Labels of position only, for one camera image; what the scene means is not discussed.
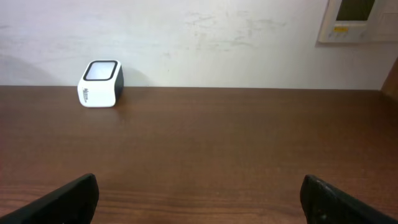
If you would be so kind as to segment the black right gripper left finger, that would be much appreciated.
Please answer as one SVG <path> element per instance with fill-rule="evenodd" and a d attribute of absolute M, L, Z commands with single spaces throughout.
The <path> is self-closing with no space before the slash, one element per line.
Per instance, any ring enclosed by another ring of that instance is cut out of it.
<path fill-rule="evenodd" d="M 90 224 L 98 200 L 96 177 L 85 174 L 1 217 L 1 224 Z"/>

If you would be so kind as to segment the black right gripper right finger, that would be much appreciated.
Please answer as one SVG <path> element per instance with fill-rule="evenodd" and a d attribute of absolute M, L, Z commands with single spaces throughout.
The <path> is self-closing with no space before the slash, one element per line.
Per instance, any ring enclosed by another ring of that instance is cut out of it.
<path fill-rule="evenodd" d="M 300 203 L 307 223 L 397 224 L 397 220 L 314 175 L 304 177 Z"/>

